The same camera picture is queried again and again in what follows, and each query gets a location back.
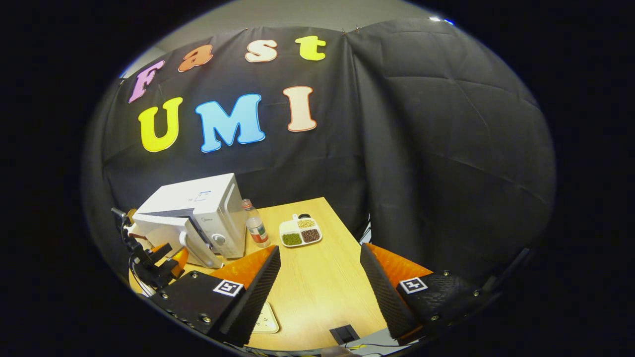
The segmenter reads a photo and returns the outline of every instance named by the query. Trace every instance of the blue letter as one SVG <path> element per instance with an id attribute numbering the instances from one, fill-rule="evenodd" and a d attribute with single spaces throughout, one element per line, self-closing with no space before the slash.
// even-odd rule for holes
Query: blue letter
<path id="1" fill-rule="evenodd" d="M 201 151 L 210 152 L 220 149 L 220 141 L 214 135 L 214 129 L 225 144 L 232 145 L 236 130 L 240 126 L 238 142 L 249 144 L 265 138 L 258 123 L 258 103 L 260 95 L 245 94 L 238 98 L 230 116 L 220 107 L 218 102 L 200 104 L 194 111 L 203 120 L 203 146 Z"/>

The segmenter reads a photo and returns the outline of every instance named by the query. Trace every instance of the microwave knob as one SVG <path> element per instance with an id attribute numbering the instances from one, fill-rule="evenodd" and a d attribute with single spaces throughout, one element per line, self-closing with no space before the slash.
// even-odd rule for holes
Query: microwave knob
<path id="1" fill-rule="evenodd" d="M 221 236 L 220 234 L 214 234 L 211 237 L 211 240 L 214 241 L 214 243 L 217 243 L 218 245 L 223 245 L 225 244 L 225 237 Z"/>

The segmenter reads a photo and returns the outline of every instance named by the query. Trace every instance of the bottle label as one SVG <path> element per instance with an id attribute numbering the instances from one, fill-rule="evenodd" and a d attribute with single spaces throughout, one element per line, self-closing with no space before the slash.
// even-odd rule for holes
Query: bottle label
<path id="1" fill-rule="evenodd" d="M 256 228 L 248 228 L 249 234 L 256 243 L 264 243 L 269 238 L 267 232 L 265 232 L 265 225 L 261 224 Z"/>

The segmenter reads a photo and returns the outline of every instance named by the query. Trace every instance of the white microwave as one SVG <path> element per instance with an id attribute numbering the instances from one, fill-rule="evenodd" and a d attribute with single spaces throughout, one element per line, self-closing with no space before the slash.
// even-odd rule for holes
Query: white microwave
<path id="1" fill-rule="evenodd" d="M 216 257 L 244 256 L 247 213 L 233 173 L 161 186 L 132 216 L 128 230 L 152 246 L 188 249 L 188 263 L 222 267 Z M 146 248 L 144 239 L 137 240 Z"/>

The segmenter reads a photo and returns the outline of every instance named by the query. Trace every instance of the wooden table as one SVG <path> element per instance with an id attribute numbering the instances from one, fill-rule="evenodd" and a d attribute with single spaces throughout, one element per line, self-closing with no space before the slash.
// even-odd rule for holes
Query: wooden table
<path id="1" fill-rule="evenodd" d="M 253 333 L 249 347 L 299 351 L 336 346 L 330 329 L 351 325 L 360 338 L 386 328 L 373 290 L 359 264 L 360 245 L 324 198 L 259 208 L 271 240 L 279 245 L 281 268 L 267 301 L 280 330 Z M 280 242 L 278 226 L 293 214 L 308 213 L 322 231 L 321 241 L 296 248 Z M 259 248 L 246 234 L 245 254 Z M 221 258 L 226 264 L 235 260 Z M 209 269 L 187 264 L 185 271 Z M 134 291 L 142 292 L 130 275 Z"/>

